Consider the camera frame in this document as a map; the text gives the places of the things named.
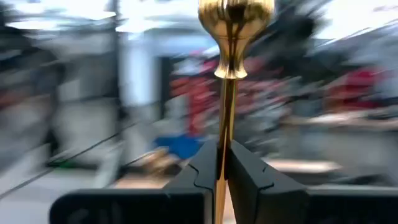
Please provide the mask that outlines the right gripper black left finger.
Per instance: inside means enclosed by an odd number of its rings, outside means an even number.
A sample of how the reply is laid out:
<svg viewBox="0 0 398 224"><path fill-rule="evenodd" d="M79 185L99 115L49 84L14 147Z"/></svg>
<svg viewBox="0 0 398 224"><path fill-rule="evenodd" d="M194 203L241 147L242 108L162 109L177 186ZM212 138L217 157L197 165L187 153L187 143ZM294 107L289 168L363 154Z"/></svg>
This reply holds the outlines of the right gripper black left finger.
<svg viewBox="0 0 398 224"><path fill-rule="evenodd" d="M163 191L169 198L167 224L215 224L215 140L209 140Z"/></svg>

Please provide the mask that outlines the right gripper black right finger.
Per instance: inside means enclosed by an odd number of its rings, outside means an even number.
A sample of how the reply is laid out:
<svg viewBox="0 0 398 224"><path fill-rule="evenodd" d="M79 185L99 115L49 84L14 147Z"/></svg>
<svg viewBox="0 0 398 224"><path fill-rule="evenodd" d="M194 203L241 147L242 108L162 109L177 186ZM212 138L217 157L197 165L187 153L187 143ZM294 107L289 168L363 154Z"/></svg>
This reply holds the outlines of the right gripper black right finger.
<svg viewBox="0 0 398 224"><path fill-rule="evenodd" d="M304 224L307 188L234 141L228 187L237 224Z"/></svg>

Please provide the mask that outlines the short gold candle stick holder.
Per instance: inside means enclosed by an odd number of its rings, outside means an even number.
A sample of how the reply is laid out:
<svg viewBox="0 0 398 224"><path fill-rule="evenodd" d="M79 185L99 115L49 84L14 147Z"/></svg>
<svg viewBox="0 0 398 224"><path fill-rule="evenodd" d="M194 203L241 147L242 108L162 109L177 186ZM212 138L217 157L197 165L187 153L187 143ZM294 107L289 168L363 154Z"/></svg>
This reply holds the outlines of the short gold candle stick holder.
<svg viewBox="0 0 398 224"><path fill-rule="evenodd" d="M198 1L198 18L220 50L219 64L214 72L221 79L215 224L223 224L238 80L248 75L244 68L244 51L270 23L274 8L274 0Z"/></svg>

